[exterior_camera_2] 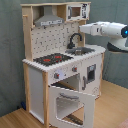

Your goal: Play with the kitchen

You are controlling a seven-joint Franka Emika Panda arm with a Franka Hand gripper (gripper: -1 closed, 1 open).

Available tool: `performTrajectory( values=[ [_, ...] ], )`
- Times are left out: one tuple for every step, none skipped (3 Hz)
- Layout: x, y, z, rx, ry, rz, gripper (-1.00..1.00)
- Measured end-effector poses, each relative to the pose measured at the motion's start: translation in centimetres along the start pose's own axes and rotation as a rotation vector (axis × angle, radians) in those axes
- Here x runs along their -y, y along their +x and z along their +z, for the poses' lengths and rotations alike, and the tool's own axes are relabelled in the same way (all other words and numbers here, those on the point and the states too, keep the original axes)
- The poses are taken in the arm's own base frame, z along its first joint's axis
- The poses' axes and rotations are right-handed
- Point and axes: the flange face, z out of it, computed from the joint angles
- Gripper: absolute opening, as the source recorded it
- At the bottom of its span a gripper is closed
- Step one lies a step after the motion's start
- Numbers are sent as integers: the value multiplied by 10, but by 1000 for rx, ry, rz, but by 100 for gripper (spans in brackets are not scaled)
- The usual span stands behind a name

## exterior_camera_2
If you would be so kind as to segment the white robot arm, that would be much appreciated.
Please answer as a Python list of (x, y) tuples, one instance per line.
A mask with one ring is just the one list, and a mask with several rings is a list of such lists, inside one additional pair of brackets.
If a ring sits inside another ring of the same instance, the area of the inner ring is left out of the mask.
[(128, 53), (125, 46), (128, 38), (128, 25), (115, 22), (96, 22), (80, 26), (80, 31), (92, 36), (107, 36), (110, 41), (107, 49), (111, 52)]

